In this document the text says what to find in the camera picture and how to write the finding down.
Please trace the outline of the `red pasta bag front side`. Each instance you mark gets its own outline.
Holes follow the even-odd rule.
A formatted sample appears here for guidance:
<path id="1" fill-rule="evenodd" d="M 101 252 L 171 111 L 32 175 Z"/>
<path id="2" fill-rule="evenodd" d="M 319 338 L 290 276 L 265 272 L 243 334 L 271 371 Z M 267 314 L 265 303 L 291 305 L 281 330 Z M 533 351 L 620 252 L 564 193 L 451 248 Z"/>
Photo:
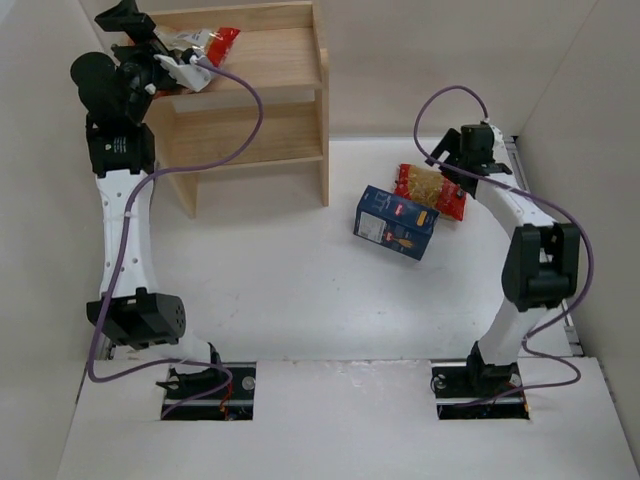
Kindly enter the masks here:
<path id="1" fill-rule="evenodd" d="M 464 219 L 467 194 L 439 171 L 400 164 L 394 194 L 437 210 L 450 220 Z"/>

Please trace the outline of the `red pasta bag label side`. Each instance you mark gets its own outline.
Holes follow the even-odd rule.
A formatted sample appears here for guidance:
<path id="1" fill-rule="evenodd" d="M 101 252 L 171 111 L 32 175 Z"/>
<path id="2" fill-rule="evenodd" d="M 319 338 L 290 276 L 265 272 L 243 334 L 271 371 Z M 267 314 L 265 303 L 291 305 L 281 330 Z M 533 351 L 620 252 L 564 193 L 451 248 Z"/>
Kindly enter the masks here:
<path id="1" fill-rule="evenodd" d="M 185 62 L 186 52 L 191 51 L 197 55 L 204 55 L 215 67 L 220 67 L 241 30 L 232 27 L 176 30 L 158 26 L 154 32 L 168 50 L 175 52 Z"/>

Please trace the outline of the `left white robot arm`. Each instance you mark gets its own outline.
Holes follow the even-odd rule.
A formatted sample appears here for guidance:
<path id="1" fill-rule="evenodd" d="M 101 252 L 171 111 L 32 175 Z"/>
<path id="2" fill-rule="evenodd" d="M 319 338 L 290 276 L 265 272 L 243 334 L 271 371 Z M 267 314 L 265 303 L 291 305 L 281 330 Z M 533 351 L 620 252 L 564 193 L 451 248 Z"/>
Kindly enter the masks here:
<path id="1" fill-rule="evenodd" d="M 102 338 L 136 350 L 153 349 L 155 365 L 192 367 L 176 373 L 165 388 L 186 388 L 190 400 L 227 388 L 232 372 L 215 347 L 188 332 L 183 301 L 161 293 L 151 253 L 151 202 L 158 178 L 198 172 L 196 166 L 159 168 L 155 136 L 145 122 L 154 99 L 178 87 L 202 90 L 212 75 L 225 70 L 200 50 L 166 46 L 156 24 L 133 1 L 121 1 L 98 14 L 105 32 L 124 33 L 129 44 L 112 52 L 88 52 L 70 68 L 71 79 L 87 110 L 85 134 L 103 213 L 104 271 L 99 299 L 87 304 L 95 330 L 86 374 L 103 377 L 94 363 Z"/>

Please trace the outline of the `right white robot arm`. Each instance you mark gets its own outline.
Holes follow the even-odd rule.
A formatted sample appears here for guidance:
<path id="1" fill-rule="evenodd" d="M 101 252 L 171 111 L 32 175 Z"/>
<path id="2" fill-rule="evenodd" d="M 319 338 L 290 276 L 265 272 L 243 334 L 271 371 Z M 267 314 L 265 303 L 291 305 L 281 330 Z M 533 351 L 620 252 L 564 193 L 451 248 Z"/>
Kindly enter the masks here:
<path id="1" fill-rule="evenodd" d="M 502 304 L 465 367 L 447 375 L 442 392 L 449 398 L 513 393 L 527 334 L 577 289 L 579 228 L 554 220 L 527 197 L 512 170 L 495 160 L 500 147 L 495 129 L 481 122 L 449 129 L 427 159 L 484 206 L 510 238 L 501 273 Z"/>

